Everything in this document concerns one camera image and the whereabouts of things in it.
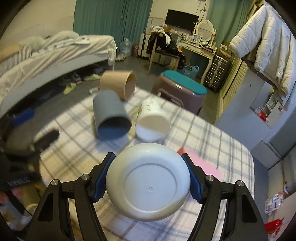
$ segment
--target monitor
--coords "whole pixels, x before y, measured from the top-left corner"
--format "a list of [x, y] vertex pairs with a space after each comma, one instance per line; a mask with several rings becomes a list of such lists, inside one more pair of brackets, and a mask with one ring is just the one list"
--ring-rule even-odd
[[198, 16], [186, 12], [180, 12], [176, 10], [169, 9], [165, 24], [173, 25], [178, 28], [187, 29], [190, 31], [194, 30], [195, 24], [198, 22]]

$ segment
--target green curtain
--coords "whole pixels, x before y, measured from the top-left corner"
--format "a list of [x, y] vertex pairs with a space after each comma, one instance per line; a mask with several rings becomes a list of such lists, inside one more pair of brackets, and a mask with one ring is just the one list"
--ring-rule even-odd
[[153, 0], [77, 0], [73, 30], [81, 34], [111, 35], [138, 43], [145, 31]]
[[211, 0], [207, 19], [217, 29], [214, 41], [220, 48], [223, 41], [230, 42], [247, 22], [250, 0]]

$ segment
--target white jacket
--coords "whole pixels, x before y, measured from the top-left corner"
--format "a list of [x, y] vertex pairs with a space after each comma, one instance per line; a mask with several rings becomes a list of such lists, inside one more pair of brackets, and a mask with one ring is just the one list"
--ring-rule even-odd
[[296, 41], [283, 19], [271, 6], [262, 6], [229, 44], [237, 58], [242, 58], [261, 43], [254, 68], [280, 90], [283, 104], [296, 80]]

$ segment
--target striped pillow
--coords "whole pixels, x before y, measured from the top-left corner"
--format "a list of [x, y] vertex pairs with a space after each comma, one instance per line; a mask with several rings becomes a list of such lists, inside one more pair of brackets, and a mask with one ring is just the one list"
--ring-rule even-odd
[[14, 54], [10, 58], [4, 60], [0, 63], [0, 77], [4, 75], [7, 71], [11, 70], [14, 66], [18, 65], [20, 62], [31, 58], [32, 48], [30, 45], [23, 45], [20, 47], [20, 51]]

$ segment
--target stool handle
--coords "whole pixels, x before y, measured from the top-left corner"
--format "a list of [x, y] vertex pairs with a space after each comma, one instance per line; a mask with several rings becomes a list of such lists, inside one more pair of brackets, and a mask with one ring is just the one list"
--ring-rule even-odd
[[174, 95], [171, 95], [170, 93], [168, 93], [167, 91], [165, 91], [164, 89], [159, 89], [158, 90], [160, 93], [164, 93], [166, 96], [168, 96], [169, 98], [171, 99], [174, 99], [175, 101], [179, 102], [181, 107], [184, 108], [184, 104], [183, 104], [183, 101], [180, 100], [179, 98], [177, 98], [176, 96]]

